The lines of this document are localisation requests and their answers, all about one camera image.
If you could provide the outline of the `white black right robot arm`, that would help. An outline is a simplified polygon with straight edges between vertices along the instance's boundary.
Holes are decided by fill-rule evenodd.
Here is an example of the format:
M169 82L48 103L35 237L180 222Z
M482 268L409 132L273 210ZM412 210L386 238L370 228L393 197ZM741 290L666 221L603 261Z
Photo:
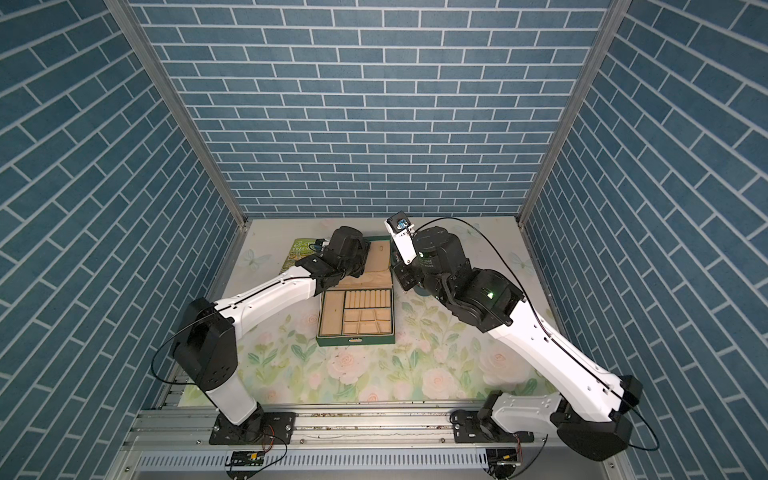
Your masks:
M538 397L490 394L477 414L487 438L556 435L593 461L630 447L628 413L642 396L635 377L600 367L542 319L522 288L498 271L473 267L455 234L417 229L403 213L386 227L396 249L392 270L404 290L426 290L459 321L511 348L556 389Z

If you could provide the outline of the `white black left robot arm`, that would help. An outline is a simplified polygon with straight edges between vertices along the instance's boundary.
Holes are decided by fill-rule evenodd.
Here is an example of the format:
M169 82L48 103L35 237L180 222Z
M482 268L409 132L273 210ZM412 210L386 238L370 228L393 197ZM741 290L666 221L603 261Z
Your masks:
M170 354L232 425L254 419L257 400L237 375L238 342L282 310L364 273L370 242L352 227L337 228L314 253L277 277L229 298L199 298L184 311Z

